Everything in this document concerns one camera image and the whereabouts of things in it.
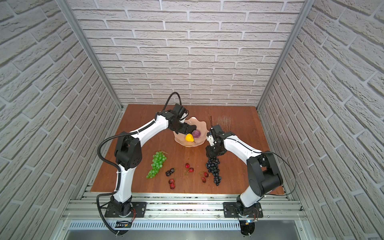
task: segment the wire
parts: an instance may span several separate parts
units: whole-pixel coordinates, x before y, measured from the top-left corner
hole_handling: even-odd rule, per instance
[[[173,93],[171,93],[171,94],[169,95],[169,97],[168,97],[168,99],[167,99],[167,101],[166,101],[166,103],[165,103],[165,105],[164,105],[164,107],[163,107],[163,111],[166,109],[166,107],[167,107],[167,105],[168,105],[168,102],[169,102],[169,100],[170,100],[170,98],[172,97],[173,94],[176,94],[176,95],[179,97],[180,105],[182,105],[182,104],[181,104],[180,94],[179,94],[178,92],[173,92]]]
[[[249,149],[246,145],[244,145],[244,144],[242,144],[241,142],[239,142],[239,141],[237,141],[236,139],[233,139],[233,138],[229,138],[229,137],[227,137],[227,139],[231,139],[231,140],[233,140],[233,141],[236,141],[236,142],[238,142],[238,143],[240,143],[241,145],[243,145],[246,149],[248,149],[249,151],[251,151],[251,152],[255,152],[255,153],[272,153],[272,154],[275,154],[276,156],[278,156],[279,158],[281,158],[281,160],[283,160],[283,162],[291,169],[291,172],[292,172],[292,174],[293,174],[293,176],[294,176],[294,178],[295,178],[295,186],[293,187],[293,190],[291,191],[291,192],[289,192],[289,193],[287,193],[287,194],[266,194],[266,195],[273,195],[273,196],[288,196],[288,195],[290,195],[290,194],[292,194],[294,191],[295,191],[295,189],[296,189],[296,186],[297,186],[297,179],[296,179],[296,175],[295,175],[295,172],[293,171],[293,169],[292,169],[292,167],[282,158],[282,157],[280,157],[277,153],[275,153],[275,152],[262,152],[262,151],[260,151],[260,152],[256,152],[256,151],[254,151],[254,150],[252,150],[252,149]]]

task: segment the white brick wall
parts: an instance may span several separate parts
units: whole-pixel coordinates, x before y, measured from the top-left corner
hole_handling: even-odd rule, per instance
[[[49,239],[117,108],[55,1],[0,2],[0,32],[0,239]]]
[[[317,238],[384,239],[383,8],[316,0],[259,108]]]
[[[303,4],[301,0],[69,2],[125,106],[161,104],[172,91],[185,95],[183,104],[257,104],[260,87],[266,85]],[[235,91],[237,85],[243,92]],[[260,90],[251,91],[253,86]]]

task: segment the brown wooden tabletop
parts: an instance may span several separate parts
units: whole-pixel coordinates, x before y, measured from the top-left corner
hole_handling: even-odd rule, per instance
[[[210,127],[209,117],[212,116],[213,125],[219,124],[223,131],[232,131],[242,141],[252,147],[269,150],[263,128],[255,107],[246,106],[185,106],[189,110],[189,117],[196,117],[205,121]],[[128,105],[116,134],[123,131],[133,131],[153,119],[155,112],[160,112],[163,105]],[[106,159],[115,162],[113,156],[117,139],[109,147]],[[145,193],[199,193],[199,194],[241,194],[249,186],[247,166],[233,153],[227,152],[218,157],[220,164],[219,186],[214,184],[213,175],[203,183],[200,171],[207,171],[205,164],[208,158],[205,147],[208,141],[197,147],[184,147],[174,140],[174,134],[166,129],[145,143],[142,147],[143,159],[137,166],[132,183],[132,192]],[[163,168],[152,179],[146,179],[147,173],[152,169],[152,155],[156,151],[165,151],[167,160]],[[195,169],[193,173],[185,175],[185,164],[189,163]],[[176,170],[167,177],[165,172],[174,167]],[[168,180],[175,179],[175,189],[170,189]],[[116,168],[103,162],[93,183],[91,192],[113,192],[116,184]],[[274,194],[284,194],[280,186],[273,191]]]

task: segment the metal vent grille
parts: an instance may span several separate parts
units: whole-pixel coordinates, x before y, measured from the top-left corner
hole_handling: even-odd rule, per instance
[[[131,228],[115,228],[117,220],[107,220],[116,230],[240,230],[237,220],[135,220]],[[69,230],[106,230],[101,220],[72,220]]]

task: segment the fruit bowl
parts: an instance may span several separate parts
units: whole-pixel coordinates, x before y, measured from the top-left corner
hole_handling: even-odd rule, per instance
[[[200,122],[195,117],[191,117],[190,119],[185,120],[184,122],[188,123],[189,125],[196,125],[196,130],[199,130],[201,135],[200,137],[194,138],[193,142],[188,142],[185,139],[185,136],[186,136],[185,134],[181,134],[181,133],[176,134],[175,132],[173,132],[173,134],[175,135],[175,141],[180,143],[184,147],[196,147],[203,144],[207,139],[207,133],[209,132],[207,130],[207,124],[204,121]]]

